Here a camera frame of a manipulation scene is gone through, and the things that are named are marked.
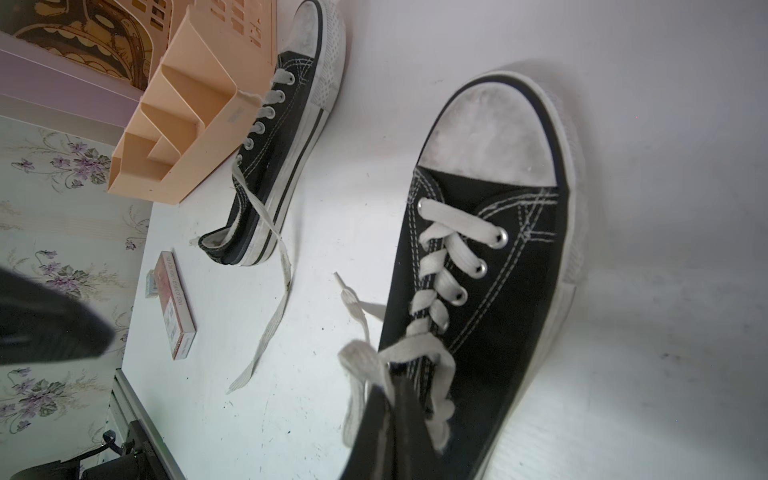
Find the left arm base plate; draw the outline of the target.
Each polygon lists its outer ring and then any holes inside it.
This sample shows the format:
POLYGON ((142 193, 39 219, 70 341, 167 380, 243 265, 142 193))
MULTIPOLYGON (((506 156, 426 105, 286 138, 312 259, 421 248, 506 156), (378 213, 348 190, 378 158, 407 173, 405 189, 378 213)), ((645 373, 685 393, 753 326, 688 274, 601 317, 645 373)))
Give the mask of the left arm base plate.
POLYGON ((170 480, 171 476, 163 466, 149 436, 138 420, 129 424, 128 436, 122 446, 116 443, 116 433, 106 431, 103 444, 69 460, 53 461, 30 467, 11 476, 11 479, 128 479, 128 480, 170 480), (84 460, 111 451, 116 458, 105 463, 81 469, 84 460))

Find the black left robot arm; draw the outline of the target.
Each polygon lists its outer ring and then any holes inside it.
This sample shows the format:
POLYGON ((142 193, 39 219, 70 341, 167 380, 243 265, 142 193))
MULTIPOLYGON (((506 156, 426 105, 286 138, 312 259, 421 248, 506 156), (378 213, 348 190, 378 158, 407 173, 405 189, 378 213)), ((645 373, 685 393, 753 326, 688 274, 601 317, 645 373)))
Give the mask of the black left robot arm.
POLYGON ((81 302, 1 271, 1 364, 97 358, 115 330, 81 302))

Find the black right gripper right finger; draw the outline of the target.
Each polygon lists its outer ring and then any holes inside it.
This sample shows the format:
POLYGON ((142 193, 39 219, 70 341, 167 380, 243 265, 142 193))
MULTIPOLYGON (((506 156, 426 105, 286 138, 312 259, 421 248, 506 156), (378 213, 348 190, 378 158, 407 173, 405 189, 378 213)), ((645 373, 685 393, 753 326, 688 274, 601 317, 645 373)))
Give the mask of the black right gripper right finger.
POLYGON ((396 376, 394 474, 398 480, 438 480, 441 467, 412 382, 396 376))

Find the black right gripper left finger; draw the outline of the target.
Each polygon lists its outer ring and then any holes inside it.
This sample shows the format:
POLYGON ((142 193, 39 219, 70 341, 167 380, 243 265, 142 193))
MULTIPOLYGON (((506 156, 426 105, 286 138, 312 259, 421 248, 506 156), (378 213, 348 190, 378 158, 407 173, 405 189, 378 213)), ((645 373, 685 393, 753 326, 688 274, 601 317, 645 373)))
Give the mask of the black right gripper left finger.
POLYGON ((375 387, 340 479, 392 480, 395 459, 394 410, 384 392, 375 387))

